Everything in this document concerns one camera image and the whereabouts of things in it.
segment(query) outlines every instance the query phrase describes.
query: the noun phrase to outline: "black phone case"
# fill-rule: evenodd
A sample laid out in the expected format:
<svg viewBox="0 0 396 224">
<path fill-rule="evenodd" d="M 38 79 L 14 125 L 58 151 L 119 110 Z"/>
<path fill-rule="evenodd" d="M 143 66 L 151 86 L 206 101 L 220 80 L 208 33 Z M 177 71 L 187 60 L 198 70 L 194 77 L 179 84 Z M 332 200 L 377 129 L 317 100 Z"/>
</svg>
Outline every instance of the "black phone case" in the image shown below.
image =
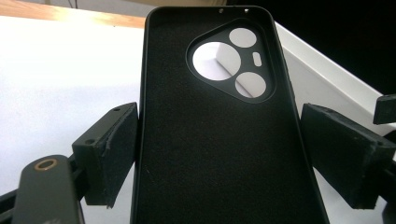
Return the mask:
<svg viewBox="0 0 396 224">
<path fill-rule="evenodd" d="M 253 31 L 265 93 L 197 74 L 191 53 Z M 240 70 L 247 49 L 240 49 Z M 260 7 L 160 7 L 146 21 L 131 223 L 328 223 L 304 150 L 271 15 Z"/>
</svg>

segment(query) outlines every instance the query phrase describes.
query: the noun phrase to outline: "screw hole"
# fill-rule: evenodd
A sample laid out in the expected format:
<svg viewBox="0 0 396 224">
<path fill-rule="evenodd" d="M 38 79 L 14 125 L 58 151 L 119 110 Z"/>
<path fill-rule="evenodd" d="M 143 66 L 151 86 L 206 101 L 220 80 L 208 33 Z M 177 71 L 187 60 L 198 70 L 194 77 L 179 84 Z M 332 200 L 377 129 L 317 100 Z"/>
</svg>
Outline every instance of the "screw hole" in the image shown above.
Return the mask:
<svg viewBox="0 0 396 224">
<path fill-rule="evenodd" d="M 37 171 L 47 171 L 52 169 L 54 166 L 58 164 L 58 161 L 55 159 L 47 159 L 40 161 L 38 164 L 35 165 L 35 169 Z"/>
<path fill-rule="evenodd" d="M 87 141 L 85 141 L 85 144 L 86 144 L 86 145 L 90 145 L 90 144 L 92 144 L 92 143 L 94 143 L 94 142 L 95 142 L 94 139 L 88 139 Z"/>
</svg>

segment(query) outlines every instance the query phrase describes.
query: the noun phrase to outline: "dark background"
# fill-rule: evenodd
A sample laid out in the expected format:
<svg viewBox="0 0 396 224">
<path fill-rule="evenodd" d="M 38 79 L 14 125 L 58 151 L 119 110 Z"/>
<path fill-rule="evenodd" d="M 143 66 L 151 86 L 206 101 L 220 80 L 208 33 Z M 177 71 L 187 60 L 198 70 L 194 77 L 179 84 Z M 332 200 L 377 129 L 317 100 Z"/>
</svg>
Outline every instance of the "dark background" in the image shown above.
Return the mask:
<svg viewBox="0 0 396 224">
<path fill-rule="evenodd" d="M 229 1 L 274 20 L 383 94 L 396 93 L 396 1 Z"/>
</svg>

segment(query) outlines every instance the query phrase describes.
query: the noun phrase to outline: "white surface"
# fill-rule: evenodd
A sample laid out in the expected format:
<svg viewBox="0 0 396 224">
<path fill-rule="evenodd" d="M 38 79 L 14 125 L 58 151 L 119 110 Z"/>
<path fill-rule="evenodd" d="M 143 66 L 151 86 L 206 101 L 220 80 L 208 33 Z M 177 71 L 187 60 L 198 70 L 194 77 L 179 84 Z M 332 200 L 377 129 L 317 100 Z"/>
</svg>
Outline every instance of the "white surface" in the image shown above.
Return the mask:
<svg viewBox="0 0 396 224">
<path fill-rule="evenodd" d="M 277 26 L 296 101 L 325 105 L 367 124 L 379 93 Z M 18 187 L 25 165 L 72 154 L 71 144 L 108 110 L 139 101 L 143 30 L 0 17 L 0 194 Z M 386 133 L 394 126 L 372 127 Z M 318 176 L 330 220 L 382 223 L 347 207 Z M 112 210 L 83 204 L 86 222 L 129 223 L 133 175 Z"/>
</svg>

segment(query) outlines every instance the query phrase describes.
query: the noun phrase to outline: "wooden strip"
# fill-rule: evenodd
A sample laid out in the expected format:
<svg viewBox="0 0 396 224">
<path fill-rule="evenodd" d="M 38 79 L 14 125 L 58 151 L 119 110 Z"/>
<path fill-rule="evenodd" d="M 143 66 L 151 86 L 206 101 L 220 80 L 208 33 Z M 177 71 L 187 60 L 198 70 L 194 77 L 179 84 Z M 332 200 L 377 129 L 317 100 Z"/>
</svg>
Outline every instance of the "wooden strip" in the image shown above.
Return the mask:
<svg viewBox="0 0 396 224">
<path fill-rule="evenodd" d="M 47 21 L 72 21 L 113 26 L 144 28 L 145 18 L 95 12 L 67 7 L 53 7 L 15 0 L 0 1 L 0 16 Z"/>
</svg>

